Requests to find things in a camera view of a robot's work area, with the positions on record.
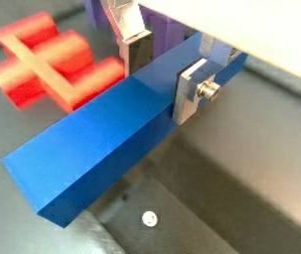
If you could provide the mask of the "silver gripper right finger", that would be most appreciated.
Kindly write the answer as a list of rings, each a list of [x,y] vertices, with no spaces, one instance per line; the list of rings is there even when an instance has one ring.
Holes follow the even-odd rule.
[[[238,50],[202,34],[198,47],[201,56],[178,74],[173,120],[184,124],[198,110],[202,99],[213,101],[221,91],[216,76],[238,56]]]

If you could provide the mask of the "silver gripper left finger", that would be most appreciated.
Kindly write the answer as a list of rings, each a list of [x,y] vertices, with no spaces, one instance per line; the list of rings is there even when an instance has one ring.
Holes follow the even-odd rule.
[[[117,36],[129,76],[153,61],[153,33],[146,29],[139,5],[133,0],[99,0]]]

